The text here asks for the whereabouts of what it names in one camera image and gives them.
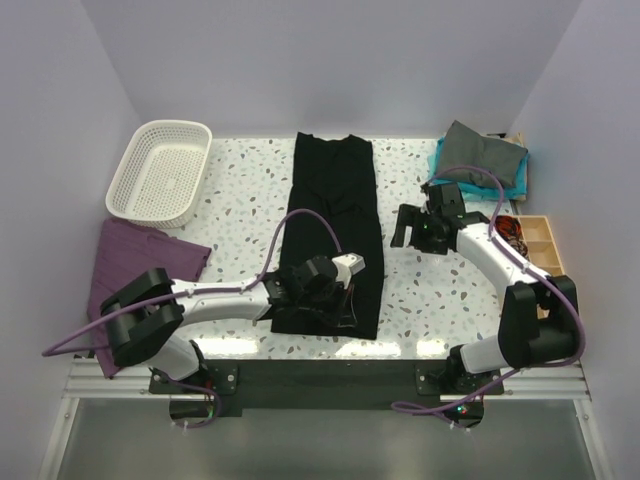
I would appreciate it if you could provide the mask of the black t shirt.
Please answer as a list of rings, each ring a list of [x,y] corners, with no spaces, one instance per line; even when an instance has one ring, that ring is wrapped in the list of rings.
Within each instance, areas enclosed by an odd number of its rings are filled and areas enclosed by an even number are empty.
[[[298,133],[287,211],[298,209],[321,215],[342,251],[364,258],[364,270],[352,280],[356,325],[330,327],[310,313],[299,312],[274,319],[271,331],[376,339],[385,272],[372,143],[353,135],[324,140]]]

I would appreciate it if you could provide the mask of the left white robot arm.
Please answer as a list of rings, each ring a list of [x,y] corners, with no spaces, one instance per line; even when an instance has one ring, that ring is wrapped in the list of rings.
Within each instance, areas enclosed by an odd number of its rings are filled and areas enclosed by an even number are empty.
[[[255,279],[232,283],[172,280],[154,268],[101,305],[116,367],[145,365],[167,375],[185,392],[207,380],[203,354],[178,329],[203,322],[242,319],[257,323],[302,316],[329,327],[356,325],[352,280],[365,267],[353,253],[316,256]]]

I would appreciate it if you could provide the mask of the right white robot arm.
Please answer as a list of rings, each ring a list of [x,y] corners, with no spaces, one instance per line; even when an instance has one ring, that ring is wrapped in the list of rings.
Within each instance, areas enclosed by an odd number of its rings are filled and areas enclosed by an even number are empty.
[[[460,254],[491,282],[502,304],[496,335],[453,347],[429,382],[444,393],[466,393],[492,383],[503,368],[577,360],[585,334],[575,283],[528,262],[497,233],[494,218],[467,211],[457,185],[425,184],[422,190],[423,206],[400,205],[392,247]]]

